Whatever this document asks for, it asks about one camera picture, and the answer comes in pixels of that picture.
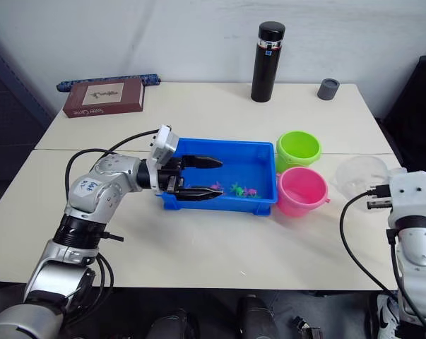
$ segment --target blue plastic tray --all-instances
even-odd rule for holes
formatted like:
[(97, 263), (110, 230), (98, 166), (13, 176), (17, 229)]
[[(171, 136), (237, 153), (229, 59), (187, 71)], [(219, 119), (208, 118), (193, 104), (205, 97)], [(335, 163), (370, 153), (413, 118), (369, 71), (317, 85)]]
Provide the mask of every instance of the blue plastic tray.
[[(174, 156), (182, 155), (207, 155), (221, 160), (222, 167), (186, 168), (182, 174), (184, 187), (211, 186), (219, 182), (225, 194), (205, 201), (178, 201), (172, 194), (163, 193), (161, 196), (166, 210), (199, 208), (271, 214), (271, 205), (277, 201), (272, 143), (181, 138)], [(233, 184), (256, 189), (259, 198), (237, 197), (231, 192)]]

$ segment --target green bucket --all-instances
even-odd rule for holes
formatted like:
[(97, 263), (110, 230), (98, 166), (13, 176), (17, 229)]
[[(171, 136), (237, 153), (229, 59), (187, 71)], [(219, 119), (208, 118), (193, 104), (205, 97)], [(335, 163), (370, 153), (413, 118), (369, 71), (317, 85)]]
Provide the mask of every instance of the green bucket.
[(313, 135), (303, 131), (291, 131), (277, 140), (277, 173), (288, 168), (308, 166), (321, 156), (321, 144)]

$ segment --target black thermos bottle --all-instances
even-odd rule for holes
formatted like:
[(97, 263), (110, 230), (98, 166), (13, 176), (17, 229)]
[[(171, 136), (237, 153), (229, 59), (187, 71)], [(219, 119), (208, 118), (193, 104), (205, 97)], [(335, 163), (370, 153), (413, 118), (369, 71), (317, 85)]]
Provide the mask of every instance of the black thermos bottle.
[(271, 99), (284, 34), (285, 26), (281, 23), (266, 21), (260, 24), (250, 95), (257, 102)]

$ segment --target red book cover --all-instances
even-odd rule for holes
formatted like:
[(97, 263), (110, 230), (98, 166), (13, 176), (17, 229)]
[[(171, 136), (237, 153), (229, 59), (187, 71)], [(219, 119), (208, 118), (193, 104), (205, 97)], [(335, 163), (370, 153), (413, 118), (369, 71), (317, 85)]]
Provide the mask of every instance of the red book cover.
[(141, 112), (141, 79), (92, 81), (77, 83), (71, 89), (63, 111), (68, 118), (90, 115)]

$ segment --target white wall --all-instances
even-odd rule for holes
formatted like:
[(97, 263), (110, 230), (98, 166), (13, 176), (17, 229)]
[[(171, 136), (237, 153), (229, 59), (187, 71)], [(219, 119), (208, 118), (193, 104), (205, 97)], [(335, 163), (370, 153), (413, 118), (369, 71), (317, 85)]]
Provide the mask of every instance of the white wall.
[(258, 25), (287, 27), (279, 82), (353, 82), (384, 114), (426, 54), (426, 0), (0, 0), (0, 51), (52, 113), (62, 80), (252, 80)]

